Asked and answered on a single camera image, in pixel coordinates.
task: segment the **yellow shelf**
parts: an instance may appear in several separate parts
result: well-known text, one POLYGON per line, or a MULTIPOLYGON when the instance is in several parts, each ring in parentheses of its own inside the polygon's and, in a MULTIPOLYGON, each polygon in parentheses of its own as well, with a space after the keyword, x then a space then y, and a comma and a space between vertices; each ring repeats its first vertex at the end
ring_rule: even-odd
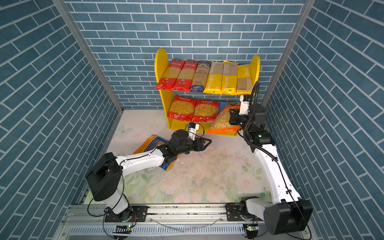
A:
MULTIPOLYGON (((155 57, 155 76, 156 81, 159 82, 161 76, 165 72, 169 65, 168 62, 168 55, 165 49, 160 48, 155 57)), ((253 56, 251 64, 251 76, 253 79, 253 82, 255 83, 259 78, 259 72, 260 72, 260 57, 258 55, 253 56)), ((170 105, 174 98, 174 92, 168 91, 168 90, 159 90, 160 91, 160 97, 161 101, 163 103, 164 113, 165 117, 167 119, 168 128, 171 130, 179 130, 184 129, 187 122, 183 122, 177 119, 168 118, 168 110, 170 108, 170 105)), ((208 129, 211 127, 212 123, 201 123, 204 126, 205 132, 208 131, 208 129)), ((197 132, 203 132, 203 129, 200 128, 197 132)), ((219 135, 225 135, 225 136, 237 136, 237 132, 229 132, 229 133, 219 133, 219 135)))

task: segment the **table surface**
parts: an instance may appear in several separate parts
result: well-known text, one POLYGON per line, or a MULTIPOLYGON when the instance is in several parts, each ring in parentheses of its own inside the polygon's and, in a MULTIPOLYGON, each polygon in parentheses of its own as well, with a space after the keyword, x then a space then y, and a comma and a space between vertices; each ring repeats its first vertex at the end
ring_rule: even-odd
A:
MULTIPOLYGON (((131 155, 152 134, 169 140, 172 133, 163 110, 126 110, 107 152, 131 155)), ((152 167, 125 176, 124 194, 129 202, 219 203, 238 202, 249 196, 271 202, 262 165, 242 138, 215 134, 204 137, 212 140, 205 151, 180 155, 169 171, 152 167)), ((84 204, 91 199, 89 192, 84 204)))

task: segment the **orange pasta bag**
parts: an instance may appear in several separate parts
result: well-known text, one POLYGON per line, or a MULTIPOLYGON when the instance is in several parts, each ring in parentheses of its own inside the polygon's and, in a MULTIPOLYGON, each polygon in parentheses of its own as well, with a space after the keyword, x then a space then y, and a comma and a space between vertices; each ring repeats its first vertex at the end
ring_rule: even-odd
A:
POLYGON ((170 105, 167 116, 180 121, 190 122, 193 117, 196 102, 196 99, 183 98, 176 95, 170 105))
POLYGON ((207 133, 236 132, 241 129, 239 125, 229 124, 229 118, 231 117, 229 109, 231 108, 240 109, 240 105, 236 103, 227 103, 224 109, 218 114, 207 133))
POLYGON ((173 85, 176 82, 177 76, 180 70, 184 66, 185 61, 180 59, 172 59, 172 62, 164 72, 163 76, 157 83, 155 89, 172 90, 173 85))
POLYGON ((192 84, 193 75, 195 74, 198 63, 199 62, 195 60, 187 60, 185 62, 183 69, 181 69, 181 72, 177 77, 175 85, 173 85, 172 90, 189 92, 189 89, 191 88, 192 84))
POLYGON ((193 114, 192 122, 213 122, 217 115, 220 103, 208 100, 198 100, 193 114))

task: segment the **brick wallpaper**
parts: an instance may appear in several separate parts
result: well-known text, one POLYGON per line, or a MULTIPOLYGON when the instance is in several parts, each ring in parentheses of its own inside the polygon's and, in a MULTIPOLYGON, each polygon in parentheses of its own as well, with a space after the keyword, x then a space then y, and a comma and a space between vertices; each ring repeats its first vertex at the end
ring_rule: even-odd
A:
POLYGON ((384 3, 316 0, 267 104, 319 239, 384 239, 384 3))
MULTIPOLYGON (((260 101, 304 0, 108 0, 66 4, 126 109, 162 108, 154 59, 250 63, 261 57, 260 101)), ((233 101, 235 96, 187 93, 233 101)))
POLYGON ((52 238, 118 113, 50 0, 0 5, 0 239, 52 238))

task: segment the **red spaghetti package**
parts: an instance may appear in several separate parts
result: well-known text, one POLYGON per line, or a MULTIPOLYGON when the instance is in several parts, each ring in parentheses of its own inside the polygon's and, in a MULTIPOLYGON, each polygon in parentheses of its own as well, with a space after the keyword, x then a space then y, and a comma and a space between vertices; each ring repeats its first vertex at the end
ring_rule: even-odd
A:
POLYGON ((172 59, 172 62, 164 72, 155 89, 172 90, 176 82, 177 76, 184 66, 185 61, 180 59, 172 59))
POLYGON ((220 103, 208 100, 198 100, 193 114, 192 122, 213 122, 217 115, 220 103))
POLYGON ((196 99, 192 98, 183 98, 179 95, 176 95, 173 99, 172 104, 170 105, 168 111, 168 117, 190 122, 193 117, 193 112, 195 110, 196 99))
POLYGON ((172 90, 189 92, 198 63, 199 62, 195 60, 187 60, 185 62, 172 90))

